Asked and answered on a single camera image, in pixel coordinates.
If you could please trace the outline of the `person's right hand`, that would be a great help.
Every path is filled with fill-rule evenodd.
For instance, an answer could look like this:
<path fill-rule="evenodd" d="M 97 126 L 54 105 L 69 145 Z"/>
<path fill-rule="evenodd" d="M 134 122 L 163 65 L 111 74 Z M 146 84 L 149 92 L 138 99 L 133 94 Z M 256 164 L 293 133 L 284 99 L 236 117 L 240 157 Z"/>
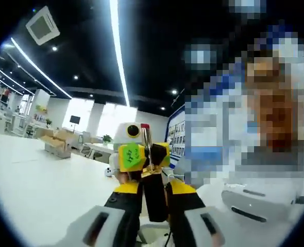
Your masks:
<path fill-rule="evenodd" d="M 117 172 L 114 175 L 120 184 L 125 184 L 130 181 L 129 174 L 127 172 Z"/>

